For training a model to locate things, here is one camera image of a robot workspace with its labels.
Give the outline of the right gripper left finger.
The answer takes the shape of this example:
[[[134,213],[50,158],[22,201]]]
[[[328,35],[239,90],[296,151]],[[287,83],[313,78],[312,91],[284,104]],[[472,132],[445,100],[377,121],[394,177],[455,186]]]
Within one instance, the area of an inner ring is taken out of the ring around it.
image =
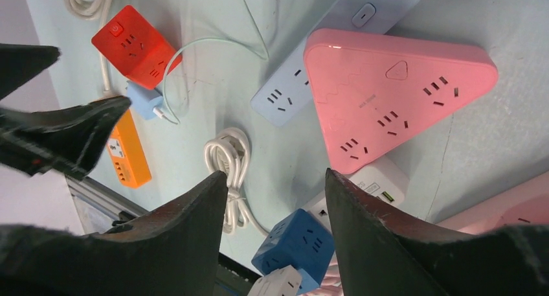
[[[212,295],[227,199],[217,171],[107,232],[1,227],[2,295]]]

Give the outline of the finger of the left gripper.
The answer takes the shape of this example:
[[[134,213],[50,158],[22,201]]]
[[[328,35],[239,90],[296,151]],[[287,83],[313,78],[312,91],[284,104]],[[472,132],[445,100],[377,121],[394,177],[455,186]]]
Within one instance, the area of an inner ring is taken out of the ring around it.
[[[60,57],[48,45],[1,44],[1,99],[39,75]]]
[[[30,176],[56,170],[81,181],[131,105],[115,96],[55,111],[1,109],[1,164]]]

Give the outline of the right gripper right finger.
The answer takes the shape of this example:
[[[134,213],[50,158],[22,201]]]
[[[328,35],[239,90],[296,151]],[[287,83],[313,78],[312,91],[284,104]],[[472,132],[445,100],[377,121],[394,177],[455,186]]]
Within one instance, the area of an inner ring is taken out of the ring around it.
[[[345,295],[547,295],[548,226],[461,233],[411,216],[327,169]]]

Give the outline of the orange power strip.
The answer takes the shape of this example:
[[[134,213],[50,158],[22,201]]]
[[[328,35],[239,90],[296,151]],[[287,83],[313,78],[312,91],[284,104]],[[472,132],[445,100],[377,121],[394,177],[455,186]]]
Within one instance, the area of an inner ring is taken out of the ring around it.
[[[106,148],[122,185],[139,188],[151,181],[151,172],[130,110],[115,125]]]

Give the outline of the dark blue cube socket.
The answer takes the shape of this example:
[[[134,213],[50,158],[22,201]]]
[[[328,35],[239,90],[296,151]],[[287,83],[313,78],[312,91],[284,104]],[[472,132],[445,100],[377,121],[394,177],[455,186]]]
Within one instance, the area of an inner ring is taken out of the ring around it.
[[[277,223],[253,256],[262,274],[293,266],[301,275],[298,294],[320,287],[335,252],[331,233],[303,209]]]

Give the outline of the small light blue charger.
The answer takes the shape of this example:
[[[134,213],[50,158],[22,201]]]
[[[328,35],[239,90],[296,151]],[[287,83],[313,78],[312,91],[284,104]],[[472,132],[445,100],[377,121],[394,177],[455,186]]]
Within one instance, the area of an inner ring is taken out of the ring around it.
[[[176,121],[168,118],[162,110],[164,97],[156,88],[146,89],[132,81],[127,81],[126,96],[131,100],[133,109],[144,120],[160,118],[171,124],[177,124]]]

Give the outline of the white plug adapter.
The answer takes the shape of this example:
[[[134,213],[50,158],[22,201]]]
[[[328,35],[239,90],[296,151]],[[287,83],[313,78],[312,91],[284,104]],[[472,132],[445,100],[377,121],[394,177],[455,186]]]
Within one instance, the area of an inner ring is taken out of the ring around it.
[[[291,265],[260,277],[248,296],[296,296],[302,282],[301,274]]]

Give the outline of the red cube socket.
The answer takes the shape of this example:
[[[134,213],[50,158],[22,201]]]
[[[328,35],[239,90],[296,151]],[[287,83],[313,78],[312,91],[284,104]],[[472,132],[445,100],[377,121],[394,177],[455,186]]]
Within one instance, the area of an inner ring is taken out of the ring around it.
[[[131,5],[107,22],[91,43],[123,76],[149,90],[163,80],[175,54],[174,47]]]

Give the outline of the pink triangular power strip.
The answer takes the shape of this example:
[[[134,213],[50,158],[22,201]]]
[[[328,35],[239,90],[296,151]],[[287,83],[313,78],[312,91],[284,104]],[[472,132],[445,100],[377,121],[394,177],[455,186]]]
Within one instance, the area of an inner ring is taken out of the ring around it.
[[[481,47],[381,34],[346,35],[342,65],[314,101],[331,167],[352,174],[492,90]]]

